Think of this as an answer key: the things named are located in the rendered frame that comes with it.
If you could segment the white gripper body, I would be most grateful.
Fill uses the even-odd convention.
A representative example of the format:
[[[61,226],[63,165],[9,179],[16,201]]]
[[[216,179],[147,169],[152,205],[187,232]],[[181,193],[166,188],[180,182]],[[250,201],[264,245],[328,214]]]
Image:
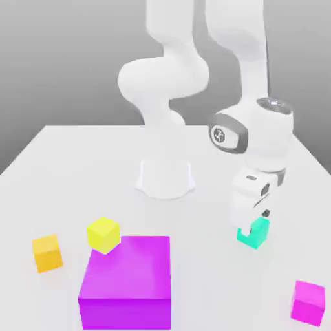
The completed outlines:
[[[251,228],[252,223],[267,209],[270,194],[263,197],[251,197],[233,191],[230,200],[230,220],[240,229]]]

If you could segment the small teal cube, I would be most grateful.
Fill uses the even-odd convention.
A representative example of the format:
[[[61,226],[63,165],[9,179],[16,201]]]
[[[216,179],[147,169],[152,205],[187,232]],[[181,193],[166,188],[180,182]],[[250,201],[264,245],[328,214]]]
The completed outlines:
[[[237,231],[237,240],[251,248],[257,249],[268,236],[270,222],[264,217],[257,218],[251,225],[251,232],[248,236],[242,234],[239,228]]]

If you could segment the small magenta cube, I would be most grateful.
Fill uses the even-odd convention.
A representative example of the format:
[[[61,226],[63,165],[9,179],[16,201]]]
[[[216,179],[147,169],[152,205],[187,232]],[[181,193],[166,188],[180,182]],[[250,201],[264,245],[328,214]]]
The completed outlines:
[[[325,312],[325,287],[296,280],[290,317],[320,327]]]

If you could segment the small yellow cube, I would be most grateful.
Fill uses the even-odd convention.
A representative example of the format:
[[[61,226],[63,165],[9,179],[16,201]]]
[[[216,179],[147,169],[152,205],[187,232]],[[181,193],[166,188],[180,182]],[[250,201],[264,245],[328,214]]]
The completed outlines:
[[[92,249],[107,255],[121,243],[120,225],[101,217],[87,227],[87,240]]]

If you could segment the small orange cube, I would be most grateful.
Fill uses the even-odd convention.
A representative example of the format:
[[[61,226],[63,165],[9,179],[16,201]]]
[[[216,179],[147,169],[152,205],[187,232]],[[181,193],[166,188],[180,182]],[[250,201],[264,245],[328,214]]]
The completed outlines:
[[[63,266],[57,235],[47,235],[32,241],[34,259],[39,273]]]

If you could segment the large magenta box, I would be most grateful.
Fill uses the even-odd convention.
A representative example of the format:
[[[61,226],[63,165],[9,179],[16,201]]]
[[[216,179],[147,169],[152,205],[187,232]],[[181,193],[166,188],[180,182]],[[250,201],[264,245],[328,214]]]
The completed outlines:
[[[169,330],[168,236],[123,236],[104,255],[92,250],[78,295],[85,330]]]

